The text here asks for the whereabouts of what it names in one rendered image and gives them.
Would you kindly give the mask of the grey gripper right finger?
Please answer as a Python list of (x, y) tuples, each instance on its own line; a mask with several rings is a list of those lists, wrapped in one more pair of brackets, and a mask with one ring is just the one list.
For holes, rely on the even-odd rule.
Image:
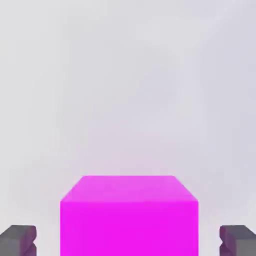
[(256, 256), (256, 234), (245, 225), (222, 225), (219, 256)]

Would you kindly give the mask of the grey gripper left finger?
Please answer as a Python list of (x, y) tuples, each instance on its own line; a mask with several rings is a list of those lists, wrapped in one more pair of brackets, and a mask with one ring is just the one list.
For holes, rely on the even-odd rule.
[(34, 225), (11, 225), (0, 234), (0, 256), (37, 256)]

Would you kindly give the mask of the small magenta cube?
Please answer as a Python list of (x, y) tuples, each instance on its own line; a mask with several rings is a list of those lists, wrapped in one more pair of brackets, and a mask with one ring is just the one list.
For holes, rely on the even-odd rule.
[(60, 256), (199, 256), (199, 203), (171, 175), (89, 175), (60, 201)]

